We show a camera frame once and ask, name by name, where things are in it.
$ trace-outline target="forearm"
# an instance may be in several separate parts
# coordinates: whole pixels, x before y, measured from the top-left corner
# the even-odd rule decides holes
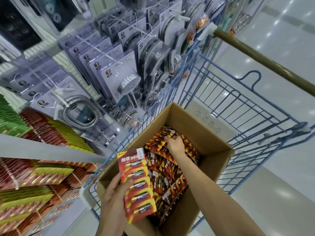
[[[175,159],[187,179],[202,214],[216,235],[265,235],[245,210],[186,155]]]

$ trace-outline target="hand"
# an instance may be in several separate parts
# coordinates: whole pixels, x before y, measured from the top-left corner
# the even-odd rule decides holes
[[[180,136],[175,138],[164,137],[164,139],[167,142],[167,148],[175,160],[178,160],[178,158],[181,156],[185,156],[185,146]]]
[[[126,211],[124,207],[124,195],[132,186],[132,180],[118,185],[120,174],[118,173],[106,189],[101,199],[100,223],[96,236],[121,236],[126,223]]]

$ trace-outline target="shopping cart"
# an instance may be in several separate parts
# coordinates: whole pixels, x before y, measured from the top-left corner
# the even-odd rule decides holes
[[[235,41],[236,43],[233,43],[233,39],[227,40],[233,46],[246,46],[238,40]],[[197,101],[203,107],[208,108],[213,117],[220,119],[236,132],[236,136],[227,141],[236,150],[236,154],[229,160],[217,182],[227,194],[232,194],[277,151],[304,143],[315,135],[315,125],[308,126],[307,122],[296,120],[255,91],[255,85],[262,78],[259,71],[253,70],[242,78],[235,78],[200,52],[194,53],[193,50],[198,43],[199,41],[196,41],[185,56],[184,64],[171,84],[145,113],[139,124],[116,147],[100,169],[109,165],[116,154],[132,142],[170,102],[176,102],[186,109],[192,100]],[[258,62],[262,63],[265,60],[262,60],[262,55],[258,56],[257,52],[250,47],[246,47],[246,50],[251,50],[254,55],[251,53],[250,56]],[[270,63],[268,61],[266,63],[262,64],[272,69]],[[183,80],[183,75],[188,70],[190,74],[186,80]],[[282,75],[283,69],[273,70]],[[245,79],[254,77],[257,80],[252,85],[248,86],[244,83]],[[296,78],[289,79],[289,81],[295,82]],[[296,81],[296,83],[309,93],[314,90],[305,87],[300,81]],[[262,104],[258,105],[252,101],[253,96]],[[100,218],[100,199],[97,197],[96,185],[101,174],[100,169],[81,189],[82,199],[97,219]],[[203,220],[204,217],[199,214],[192,230]]]

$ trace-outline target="battery blister pack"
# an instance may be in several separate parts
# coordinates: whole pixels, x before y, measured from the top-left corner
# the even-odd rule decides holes
[[[128,223],[133,223],[156,211],[144,150],[120,152],[117,159],[122,183],[133,181],[124,197]]]

